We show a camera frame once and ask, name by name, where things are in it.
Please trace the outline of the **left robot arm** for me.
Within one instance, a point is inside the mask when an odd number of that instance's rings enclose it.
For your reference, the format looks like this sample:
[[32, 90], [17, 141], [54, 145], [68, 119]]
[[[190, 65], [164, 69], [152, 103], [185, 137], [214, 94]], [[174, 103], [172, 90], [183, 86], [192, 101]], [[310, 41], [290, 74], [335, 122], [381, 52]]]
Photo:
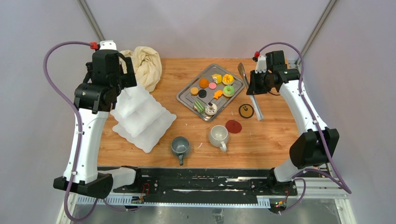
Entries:
[[133, 64], [114, 49], [96, 50], [86, 64], [87, 74], [74, 92], [76, 126], [69, 163], [53, 187], [84, 196], [105, 199], [113, 189], [125, 186], [137, 193], [143, 180], [136, 169], [122, 166], [100, 173], [98, 152], [104, 124], [115, 108], [117, 97], [128, 87], [136, 87]]

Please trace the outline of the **white three-tier dessert stand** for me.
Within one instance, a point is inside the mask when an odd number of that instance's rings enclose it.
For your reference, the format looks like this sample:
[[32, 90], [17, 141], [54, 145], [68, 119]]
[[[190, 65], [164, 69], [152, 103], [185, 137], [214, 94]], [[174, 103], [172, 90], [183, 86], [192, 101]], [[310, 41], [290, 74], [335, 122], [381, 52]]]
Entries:
[[152, 151], [177, 118], [140, 84], [122, 90], [110, 114], [118, 122], [112, 130], [145, 153]]

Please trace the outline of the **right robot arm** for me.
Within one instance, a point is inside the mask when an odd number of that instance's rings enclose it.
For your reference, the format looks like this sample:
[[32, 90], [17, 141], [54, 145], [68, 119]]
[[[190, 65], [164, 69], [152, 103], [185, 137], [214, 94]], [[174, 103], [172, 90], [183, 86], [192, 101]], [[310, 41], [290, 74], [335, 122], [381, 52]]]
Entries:
[[299, 132], [298, 139], [290, 147], [289, 158], [269, 171], [267, 189], [277, 195], [304, 171], [328, 163], [339, 133], [329, 128], [316, 113], [304, 90], [300, 71], [288, 68], [282, 50], [264, 56], [256, 52], [253, 60], [256, 69], [250, 72], [247, 95], [266, 94], [275, 89], [286, 101]]

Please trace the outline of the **green frosted donut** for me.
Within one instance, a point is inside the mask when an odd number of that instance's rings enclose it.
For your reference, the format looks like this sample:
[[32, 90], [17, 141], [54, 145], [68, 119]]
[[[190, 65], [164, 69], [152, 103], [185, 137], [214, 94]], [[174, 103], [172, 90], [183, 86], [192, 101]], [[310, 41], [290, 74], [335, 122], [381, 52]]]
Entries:
[[222, 92], [225, 97], [232, 97], [235, 94], [235, 89], [232, 85], [226, 85]]

